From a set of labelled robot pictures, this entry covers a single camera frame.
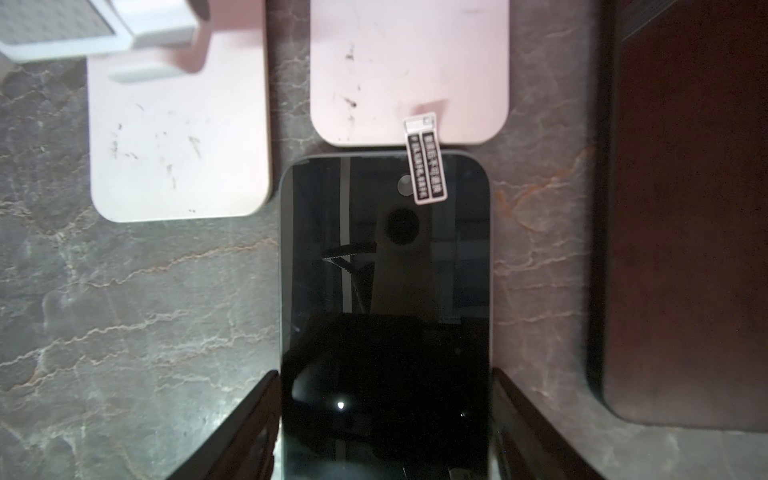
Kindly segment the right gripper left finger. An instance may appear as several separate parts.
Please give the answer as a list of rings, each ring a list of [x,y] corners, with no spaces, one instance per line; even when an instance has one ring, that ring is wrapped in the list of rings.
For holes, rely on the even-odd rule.
[[[280,375],[272,370],[170,477],[269,480],[275,466],[281,400]]]

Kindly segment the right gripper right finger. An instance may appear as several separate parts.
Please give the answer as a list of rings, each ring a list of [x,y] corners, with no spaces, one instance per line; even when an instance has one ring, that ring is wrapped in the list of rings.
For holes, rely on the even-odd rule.
[[[512,380],[491,373],[493,479],[601,479]]]

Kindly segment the black phone with middle sticker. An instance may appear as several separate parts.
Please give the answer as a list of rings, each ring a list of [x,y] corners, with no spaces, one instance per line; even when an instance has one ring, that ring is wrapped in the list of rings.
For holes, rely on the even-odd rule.
[[[585,373],[617,417],[767,428],[767,5],[604,1]]]

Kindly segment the white phone stand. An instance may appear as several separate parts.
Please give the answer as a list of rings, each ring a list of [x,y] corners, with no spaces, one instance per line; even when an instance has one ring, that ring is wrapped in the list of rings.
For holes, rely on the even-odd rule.
[[[90,194],[116,223],[247,216],[272,186],[261,1],[5,1],[6,63],[86,62]]]
[[[507,1],[313,1],[310,116],[338,147],[400,146],[433,113],[444,144],[484,143],[510,110]]]

